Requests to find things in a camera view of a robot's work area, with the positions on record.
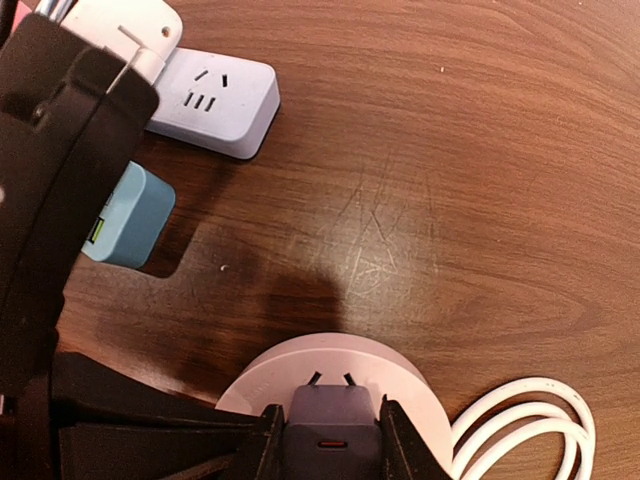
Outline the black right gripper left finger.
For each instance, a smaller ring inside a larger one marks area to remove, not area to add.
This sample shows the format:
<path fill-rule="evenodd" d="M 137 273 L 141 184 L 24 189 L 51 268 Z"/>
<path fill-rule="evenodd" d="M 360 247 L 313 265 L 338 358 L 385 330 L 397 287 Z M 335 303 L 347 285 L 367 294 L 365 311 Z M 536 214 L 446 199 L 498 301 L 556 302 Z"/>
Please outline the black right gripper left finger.
<path fill-rule="evenodd" d="M 61 479 L 162 479 L 233 455 L 259 419 L 126 377 L 79 353 L 55 356 L 50 433 Z"/>

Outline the dark grey charger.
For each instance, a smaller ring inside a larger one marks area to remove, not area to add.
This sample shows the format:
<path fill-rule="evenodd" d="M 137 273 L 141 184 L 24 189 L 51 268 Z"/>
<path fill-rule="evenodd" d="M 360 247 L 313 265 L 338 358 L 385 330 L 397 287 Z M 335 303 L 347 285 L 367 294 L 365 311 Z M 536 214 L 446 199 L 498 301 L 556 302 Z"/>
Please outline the dark grey charger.
<path fill-rule="evenodd" d="M 298 387 L 283 430 L 286 479 L 376 479 L 382 434 L 369 391 L 351 374 L 320 385 L 316 372 Z"/>

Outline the white plug adapter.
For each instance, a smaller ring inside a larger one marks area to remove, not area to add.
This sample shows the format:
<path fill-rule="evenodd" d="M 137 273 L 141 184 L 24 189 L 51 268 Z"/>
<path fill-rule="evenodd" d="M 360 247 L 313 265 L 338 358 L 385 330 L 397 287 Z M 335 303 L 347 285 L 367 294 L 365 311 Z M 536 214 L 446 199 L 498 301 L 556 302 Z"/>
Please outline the white plug adapter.
<path fill-rule="evenodd" d="M 161 0 L 80 1 L 61 26 L 121 58 L 150 84 L 164 70 L 183 34 L 181 17 Z"/>

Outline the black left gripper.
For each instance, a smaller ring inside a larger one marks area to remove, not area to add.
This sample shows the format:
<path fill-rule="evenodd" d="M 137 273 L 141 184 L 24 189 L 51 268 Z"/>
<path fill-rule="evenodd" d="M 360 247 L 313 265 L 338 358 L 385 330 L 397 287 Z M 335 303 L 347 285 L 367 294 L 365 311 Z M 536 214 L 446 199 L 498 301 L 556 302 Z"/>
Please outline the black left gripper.
<path fill-rule="evenodd" d="M 50 360 L 63 290 L 156 110 L 122 60 L 27 16 L 1 52 L 1 392 Z"/>

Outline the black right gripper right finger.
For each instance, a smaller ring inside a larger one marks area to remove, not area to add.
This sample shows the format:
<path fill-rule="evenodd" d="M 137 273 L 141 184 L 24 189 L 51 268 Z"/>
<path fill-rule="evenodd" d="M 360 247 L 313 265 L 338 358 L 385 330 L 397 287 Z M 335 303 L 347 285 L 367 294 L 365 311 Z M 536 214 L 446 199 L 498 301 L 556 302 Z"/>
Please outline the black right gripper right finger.
<path fill-rule="evenodd" d="M 450 480 L 401 404 L 382 398 L 380 478 L 385 480 Z"/>

